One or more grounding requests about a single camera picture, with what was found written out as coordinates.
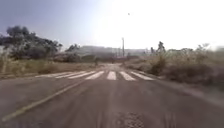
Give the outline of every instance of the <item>pole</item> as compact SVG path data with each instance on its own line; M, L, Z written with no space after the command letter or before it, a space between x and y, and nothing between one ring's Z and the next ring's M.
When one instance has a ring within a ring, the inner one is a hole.
M122 52L123 52L123 57L124 57L124 37L122 37Z

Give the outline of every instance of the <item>tree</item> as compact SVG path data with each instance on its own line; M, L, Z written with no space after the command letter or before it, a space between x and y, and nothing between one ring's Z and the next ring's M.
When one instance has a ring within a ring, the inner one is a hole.
M151 47L151 54L155 53L155 50L153 47Z
M76 52L76 50L80 49L80 46L77 44L71 45L68 49L65 50L65 52Z
M159 42L157 52L166 52L165 47L161 41Z
M0 37L0 45L9 49L15 59L43 59L53 56L62 47L57 41L38 37L26 27L14 26L6 31L8 36Z

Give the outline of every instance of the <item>sky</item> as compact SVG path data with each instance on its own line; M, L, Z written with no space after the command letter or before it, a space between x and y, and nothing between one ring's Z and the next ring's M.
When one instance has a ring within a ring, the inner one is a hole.
M157 48L224 46L222 0L1 0L0 33L27 26L37 35L72 44Z

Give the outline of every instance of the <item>asphalt road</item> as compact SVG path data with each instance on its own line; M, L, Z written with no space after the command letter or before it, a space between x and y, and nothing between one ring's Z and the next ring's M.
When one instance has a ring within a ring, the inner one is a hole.
M224 108L111 64L1 80L0 119L0 128L223 128Z

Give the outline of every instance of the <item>dry grass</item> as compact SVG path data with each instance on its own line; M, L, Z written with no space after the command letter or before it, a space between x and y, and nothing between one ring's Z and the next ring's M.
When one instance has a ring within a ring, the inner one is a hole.
M0 77L79 71L96 68L92 63L58 63L46 60L12 60L0 57Z
M128 68L185 83L214 85L224 88L224 50L166 52L129 61Z

